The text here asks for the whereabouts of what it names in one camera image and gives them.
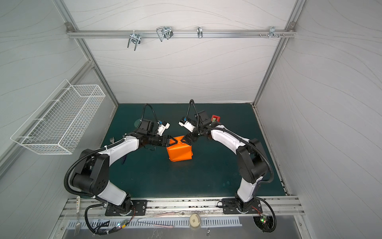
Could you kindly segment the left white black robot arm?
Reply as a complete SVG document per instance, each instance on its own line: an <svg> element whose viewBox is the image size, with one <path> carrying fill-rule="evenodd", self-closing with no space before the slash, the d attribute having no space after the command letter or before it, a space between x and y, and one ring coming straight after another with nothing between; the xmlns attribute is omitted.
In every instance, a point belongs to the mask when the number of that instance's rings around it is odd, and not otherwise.
<svg viewBox="0 0 382 239"><path fill-rule="evenodd" d="M131 196L111 183L109 168L119 159L146 145L169 147L177 140L164 131L170 127L166 121L140 121L136 130L125 134L117 142L96 150L84 150L64 176L65 189L77 196L89 196L102 203L108 203L120 214L127 214L133 207Z"/></svg>

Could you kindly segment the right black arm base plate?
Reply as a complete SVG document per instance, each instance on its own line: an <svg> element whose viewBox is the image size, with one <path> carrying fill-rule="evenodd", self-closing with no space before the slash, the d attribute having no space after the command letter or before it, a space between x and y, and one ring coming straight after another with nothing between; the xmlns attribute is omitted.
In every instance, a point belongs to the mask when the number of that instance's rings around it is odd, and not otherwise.
<svg viewBox="0 0 382 239"><path fill-rule="evenodd" d="M261 202L258 199L251 199L249 202L242 202L239 198L223 198L217 204L226 215L231 214L255 214L263 213Z"/></svg>

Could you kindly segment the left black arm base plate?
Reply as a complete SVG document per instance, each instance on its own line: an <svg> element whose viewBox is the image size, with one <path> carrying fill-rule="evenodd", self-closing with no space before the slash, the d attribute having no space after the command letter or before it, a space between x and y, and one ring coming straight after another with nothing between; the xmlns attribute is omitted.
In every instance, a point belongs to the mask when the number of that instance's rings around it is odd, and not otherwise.
<svg viewBox="0 0 382 239"><path fill-rule="evenodd" d="M121 205L108 203L105 216L144 216L146 213L147 200L127 199Z"/></svg>

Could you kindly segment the orange wrapping paper sheet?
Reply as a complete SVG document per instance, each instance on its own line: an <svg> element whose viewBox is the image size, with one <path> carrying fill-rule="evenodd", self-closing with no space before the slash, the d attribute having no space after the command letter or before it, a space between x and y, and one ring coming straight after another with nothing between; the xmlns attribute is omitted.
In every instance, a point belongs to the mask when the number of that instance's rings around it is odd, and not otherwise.
<svg viewBox="0 0 382 239"><path fill-rule="evenodd" d="M175 137L175 139L177 140L177 144L167 147L169 159L172 162L191 160L193 157L192 146L183 143L181 141L183 137L183 135Z"/></svg>

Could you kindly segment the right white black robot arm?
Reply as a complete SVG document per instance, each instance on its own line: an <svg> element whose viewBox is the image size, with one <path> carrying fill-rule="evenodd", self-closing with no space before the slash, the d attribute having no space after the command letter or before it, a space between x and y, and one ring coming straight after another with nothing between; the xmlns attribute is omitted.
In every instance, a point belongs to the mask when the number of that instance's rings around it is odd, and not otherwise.
<svg viewBox="0 0 382 239"><path fill-rule="evenodd" d="M241 183L235 195L235 204L240 213L247 213L257 201L256 194L260 185L271 183L275 173L265 155L264 148L257 139L249 140L228 130L218 120L212 120L205 111L195 115L196 120L182 117L179 125L189 133L182 142L192 145L201 136L220 142L235 153Z"/></svg>

